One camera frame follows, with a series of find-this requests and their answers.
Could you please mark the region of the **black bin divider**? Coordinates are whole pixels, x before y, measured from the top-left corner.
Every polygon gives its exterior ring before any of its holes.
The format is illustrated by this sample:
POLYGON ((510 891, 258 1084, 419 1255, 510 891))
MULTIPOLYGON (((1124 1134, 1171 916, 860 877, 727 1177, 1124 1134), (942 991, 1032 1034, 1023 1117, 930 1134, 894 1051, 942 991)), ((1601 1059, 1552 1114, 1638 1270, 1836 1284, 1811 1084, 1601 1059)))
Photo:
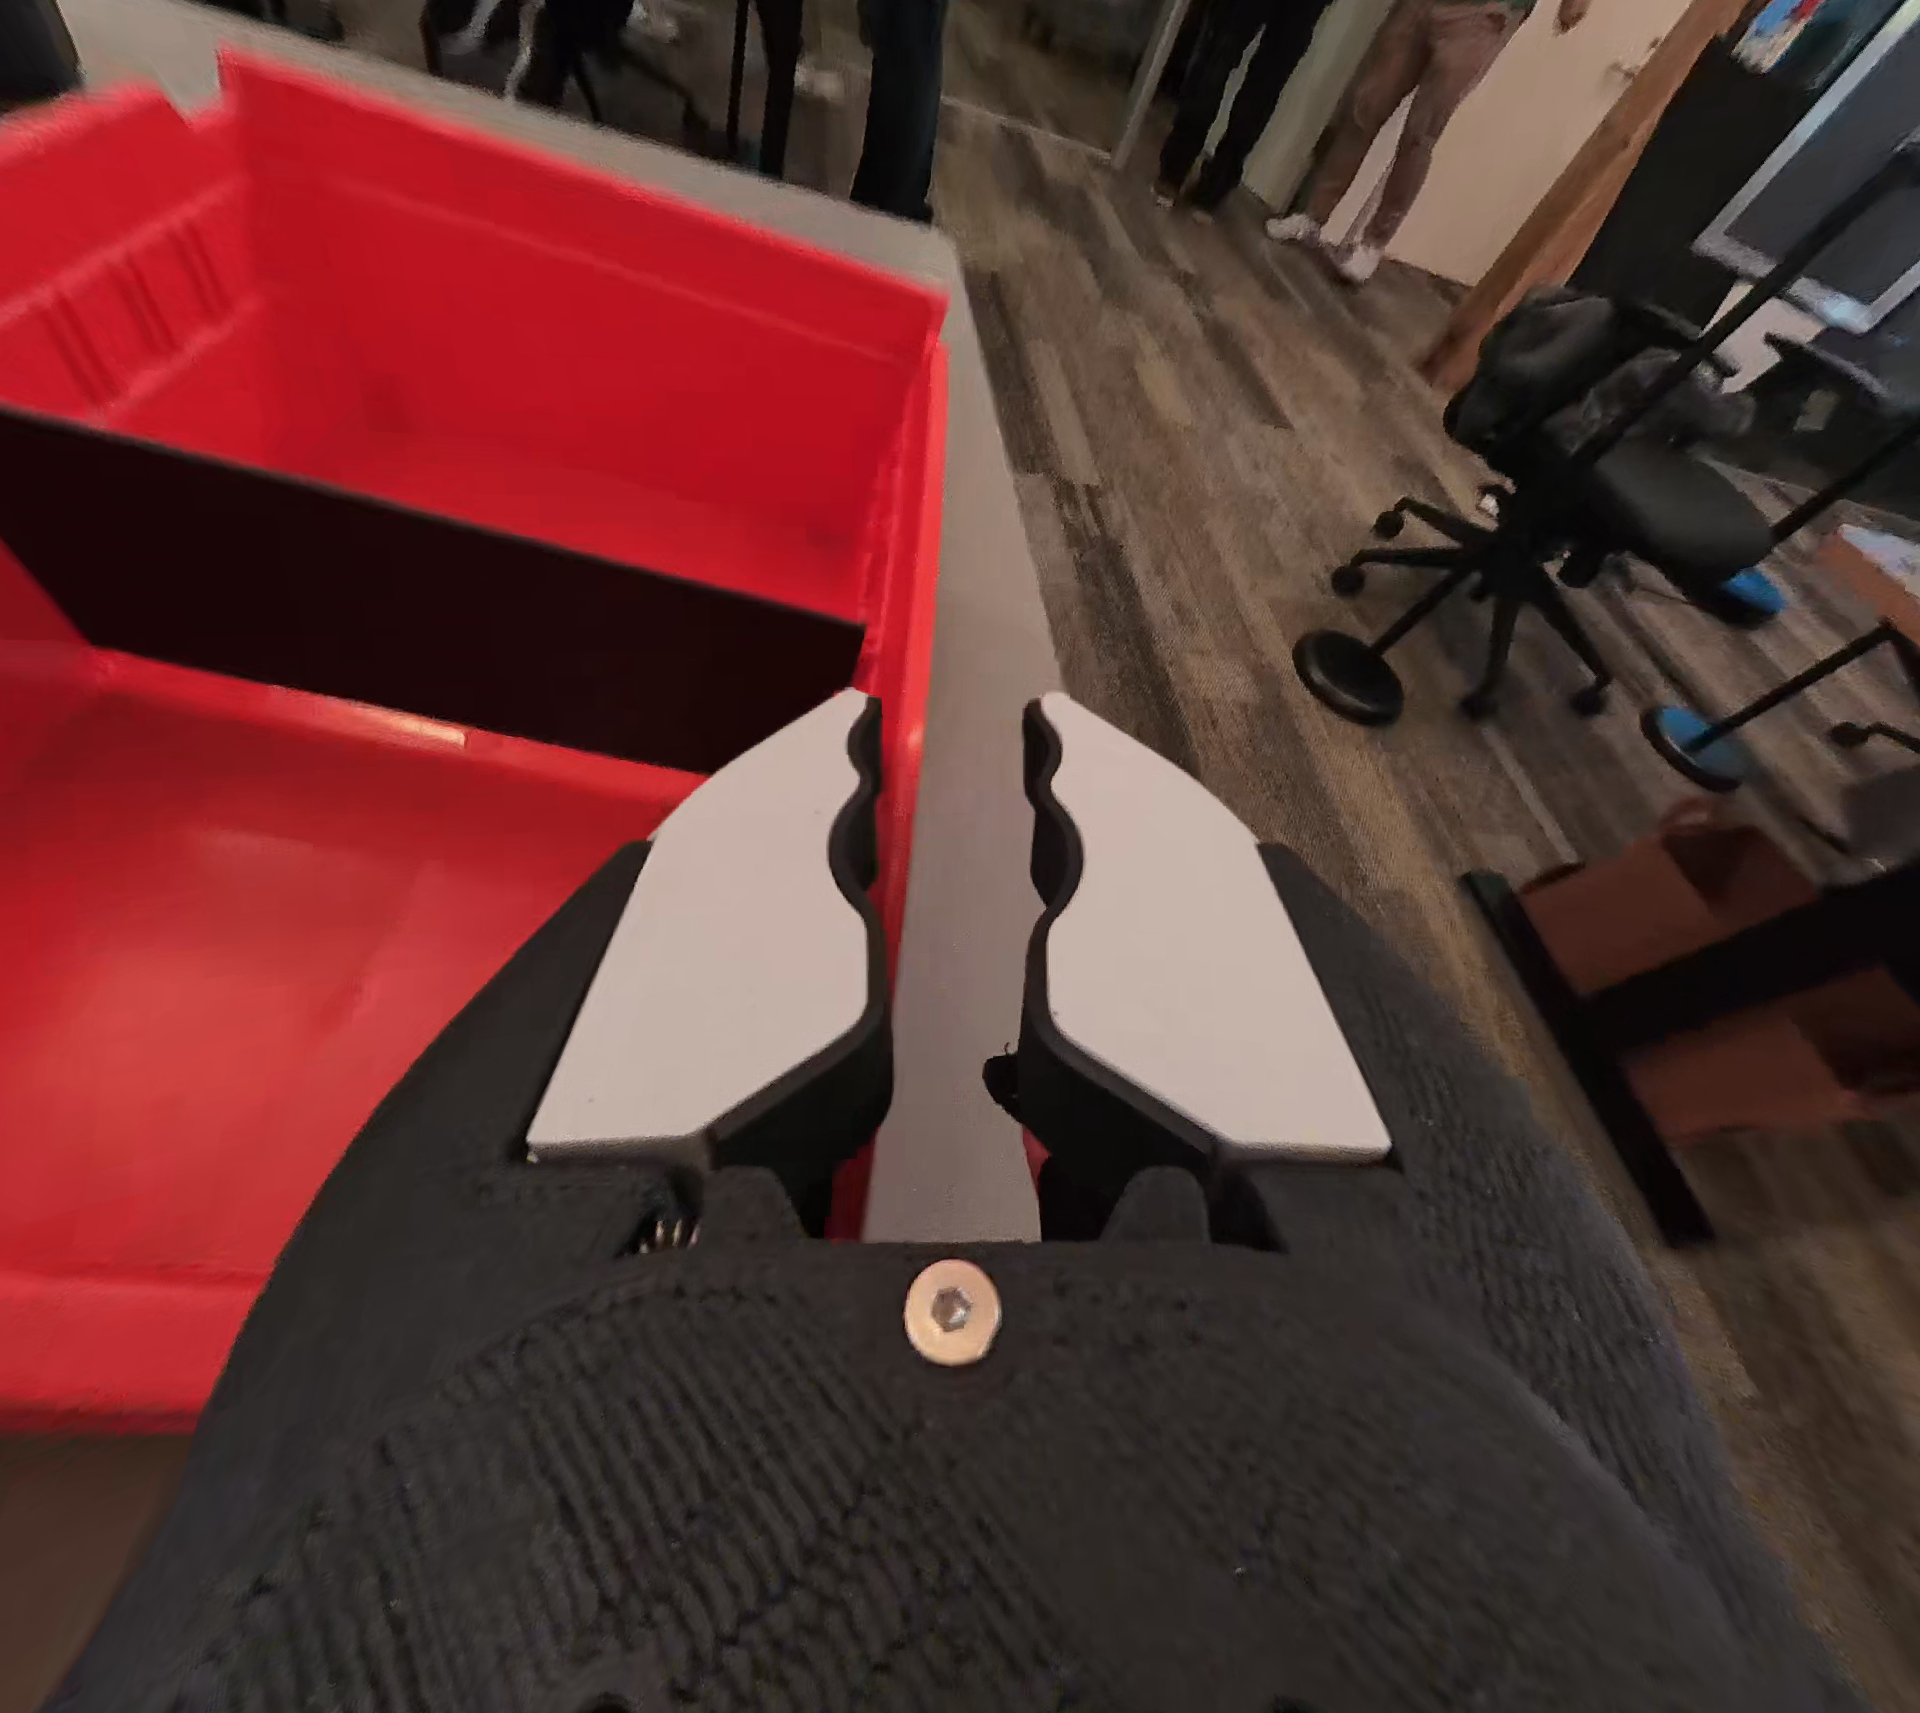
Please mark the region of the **black bin divider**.
POLYGON ((3 546, 84 644, 710 776, 866 634, 332 485, 3 409, 3 546))

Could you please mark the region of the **red storage bin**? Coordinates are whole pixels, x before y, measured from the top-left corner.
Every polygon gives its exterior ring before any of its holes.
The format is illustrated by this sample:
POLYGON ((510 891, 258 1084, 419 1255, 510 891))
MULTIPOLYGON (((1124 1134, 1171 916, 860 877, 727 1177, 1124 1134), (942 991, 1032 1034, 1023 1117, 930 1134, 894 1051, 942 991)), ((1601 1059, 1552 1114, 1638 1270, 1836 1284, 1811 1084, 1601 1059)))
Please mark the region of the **red storage bin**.
MULTIPOLYGON (((3 123, 3 409, 740 590, 866 634, 875 911, 902 935, 938 593, 949 296, 238 49, 198 114, 3 123)), ((182 1403, 162 1272, 277 1255, 373 1107, 708 776, 440 719, 531 803, 342 776, 105 780, 84 700, 332 700, 92 646, 3 549, 3 1403, 182 1403)), ((238 1288, 245 1313, 260 1294, 238 1288)), ((191 1433, 219 1377, 198 1402, 191 1433)))

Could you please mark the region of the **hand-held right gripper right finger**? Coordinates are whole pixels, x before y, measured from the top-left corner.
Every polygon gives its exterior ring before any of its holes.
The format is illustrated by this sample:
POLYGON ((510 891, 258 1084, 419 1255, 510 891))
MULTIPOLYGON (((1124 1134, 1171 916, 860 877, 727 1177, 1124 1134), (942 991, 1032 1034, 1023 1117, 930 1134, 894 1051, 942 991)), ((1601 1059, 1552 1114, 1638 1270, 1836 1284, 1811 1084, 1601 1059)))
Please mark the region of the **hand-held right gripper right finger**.
POLYGON ((1005 1102, 1094 1198, 1148 1168, 1388 1168, 1396 1144, 1255 833, 1064 691, 1023 711, 1029 877, 1005 1102))

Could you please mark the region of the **black office chair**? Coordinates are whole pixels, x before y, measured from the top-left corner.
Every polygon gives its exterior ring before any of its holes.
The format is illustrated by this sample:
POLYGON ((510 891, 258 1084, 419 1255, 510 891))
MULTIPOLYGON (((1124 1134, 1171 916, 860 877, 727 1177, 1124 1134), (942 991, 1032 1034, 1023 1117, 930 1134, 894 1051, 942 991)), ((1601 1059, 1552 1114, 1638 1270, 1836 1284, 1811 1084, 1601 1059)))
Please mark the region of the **black office chair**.
POLYGON ((1689 597, 1711 597, 1774 546, 1770 520, 1702 455, 1738 435, 1754 403, 1727 384, 1728 364, 1682 316, 1571 284, 1529 293, 1481 341, 1445 431, 1491 468, 1487 520, 1400 497, 1332 573, 1332 590, 1360 593, 1370 569, 1428 573, 1432 588, 1373 642, 1307 631, 1291 663, 1328 714, 1392 725, 1403 685, 1392 651, 1440 607, 1466 593, 1488 604, 1488 651, 1461 696, 1471 719, 1496 714, 1519 616, 1540 614, 1588 668, 1571 695, 1599 717, 1614 668, 1567 590, 1594 584, 1618 560, 1638 560, 1689 597))

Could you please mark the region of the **wooden post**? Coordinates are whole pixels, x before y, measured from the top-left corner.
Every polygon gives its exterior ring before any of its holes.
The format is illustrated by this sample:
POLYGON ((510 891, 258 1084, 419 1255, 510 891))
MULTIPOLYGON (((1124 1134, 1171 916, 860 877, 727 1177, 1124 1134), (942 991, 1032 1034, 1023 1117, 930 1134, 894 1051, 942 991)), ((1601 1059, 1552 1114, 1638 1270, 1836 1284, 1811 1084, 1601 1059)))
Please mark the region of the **wooden post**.
POLYGON ((1491 269, 1454 307, 1445 331, 1419 364, 1432 384, 1454 389, 1466 381, 1479 344, 1498 318, 1532 289, 1571 278, 1614 210, 1674 93, 1685 84, 1699 55, 1736 24, 1744 8, 1747 0, 1685 0, 1685 9, 1648 49, 1642 68, 1623 84, 1614 109, 1601 115, 1599 129, 1571 155, 1565 171, 1504 245, 1502 258, 1491 259, 1491 269))

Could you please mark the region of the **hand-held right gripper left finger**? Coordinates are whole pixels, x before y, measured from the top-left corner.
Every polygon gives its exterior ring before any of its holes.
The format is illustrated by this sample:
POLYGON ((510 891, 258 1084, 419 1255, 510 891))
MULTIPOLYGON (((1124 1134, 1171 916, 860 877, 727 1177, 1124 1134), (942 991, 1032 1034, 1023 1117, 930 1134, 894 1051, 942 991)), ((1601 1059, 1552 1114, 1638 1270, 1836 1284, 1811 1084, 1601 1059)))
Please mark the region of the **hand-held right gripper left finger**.
POLYGON ((525 1130, 537 1165, 765 1168, 817 1204, 894 1097, 883 705, 839 691, 705 780, 636 885, 525 1130))

